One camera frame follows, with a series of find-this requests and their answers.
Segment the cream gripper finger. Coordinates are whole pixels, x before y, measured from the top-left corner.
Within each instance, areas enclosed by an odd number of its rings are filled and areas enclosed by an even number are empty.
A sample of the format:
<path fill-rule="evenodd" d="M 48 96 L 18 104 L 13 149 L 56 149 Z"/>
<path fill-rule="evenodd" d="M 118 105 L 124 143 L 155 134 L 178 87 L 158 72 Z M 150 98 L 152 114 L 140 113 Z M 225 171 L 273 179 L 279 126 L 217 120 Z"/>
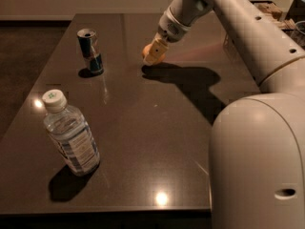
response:
<path fill-rule="evenodd" d="M 145 65 L 156 65 L 165 58 L 168 44 L 160 38 L 155 38 L 151 44 L 144 47 L 142 51 L 143 62 Z"/>

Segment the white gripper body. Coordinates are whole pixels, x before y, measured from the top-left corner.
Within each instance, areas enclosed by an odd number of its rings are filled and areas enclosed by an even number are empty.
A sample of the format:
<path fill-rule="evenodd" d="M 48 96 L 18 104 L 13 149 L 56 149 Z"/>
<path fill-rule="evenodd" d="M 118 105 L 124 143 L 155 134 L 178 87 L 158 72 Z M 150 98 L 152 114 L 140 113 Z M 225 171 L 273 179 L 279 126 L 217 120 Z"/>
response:
<path fill-rule="evenodd" d="M 175 43 L 190 30 L 192 20 L 181 7 L 168 7 L 158 23 L 159 35 L 169 43 Z"/>

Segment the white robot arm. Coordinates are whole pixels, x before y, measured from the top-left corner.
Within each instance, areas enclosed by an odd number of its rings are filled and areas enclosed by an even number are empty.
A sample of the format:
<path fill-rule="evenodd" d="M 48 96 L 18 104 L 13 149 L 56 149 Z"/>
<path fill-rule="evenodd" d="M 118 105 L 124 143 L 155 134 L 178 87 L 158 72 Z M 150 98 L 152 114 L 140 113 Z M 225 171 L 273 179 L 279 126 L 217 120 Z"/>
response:
<path fill-rule="evenodd" d="M 305 52 L 249 0 L 173 0 L 143 52 L 155 65 L 213 11 L 260 92 L 216 118 L 209 147 L 213 229 L 305 229 Z"/>

